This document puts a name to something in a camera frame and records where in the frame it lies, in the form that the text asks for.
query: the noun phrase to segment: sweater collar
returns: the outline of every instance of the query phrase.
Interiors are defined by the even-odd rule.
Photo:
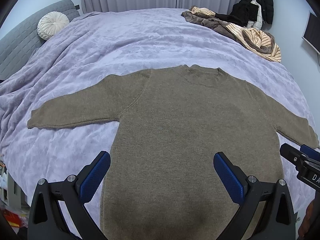
[[[198,65],[192,65],[191,67],[187,65],[180,66],[178,67],[178,73],[190,83],[206,87],[218,87],[229,76],[221,68],[206,68]]]

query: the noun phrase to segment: striped blanket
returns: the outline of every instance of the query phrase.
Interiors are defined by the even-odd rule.
[[[239,42],[246,49],[266,60],[274,62],[281,61],[280,48],[275,43],[275,38],[270,33],[258,31],[254,28],[247,29],[233,23],[223,22],[216,19],[214,17],[215,12],[210,11],[207,8],[198,8],[193,6],[189,11],[183,12],[181,16],[183,16],[188,22],[206,26],[215,31],[219,30],[219,28],[216,27],[218,23],[232,34],[235,38],[233,40]],[[215,28],[212,28],[212,22],[215,22]],[[221,29],[217,32],[230,38],[230,36],[225,35]]]

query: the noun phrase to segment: sweater sleeve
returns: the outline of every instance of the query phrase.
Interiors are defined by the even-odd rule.
[[[150,70],[125,76],[109,75],[98,84],[45,102],[31,112],[28,128],[70,128],[118,121],[142,93]]]
[[[298,145],[306,144],[313,149],[319,147],[318,136],[306,118],[291,113],[254,85],[248,82],[247,85],[249,93],[278,133]]]

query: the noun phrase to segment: gray quilted headboard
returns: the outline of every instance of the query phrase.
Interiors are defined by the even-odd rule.
[[[0,40],[0,80],[5,80],[20,70],[32,52],[45,43],[38,36],[37,25],[44,15],[52,11],[64,13],[69,21],[79,16],[71,0],[62,0],[37,11],[15,26]]]

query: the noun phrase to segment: white pleated pillow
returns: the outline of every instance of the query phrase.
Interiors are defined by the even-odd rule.
[[[68,17],[60,12],[50,12],[43,16],[38,23],[38,35],[44,40],[50,39],[69,22]]]

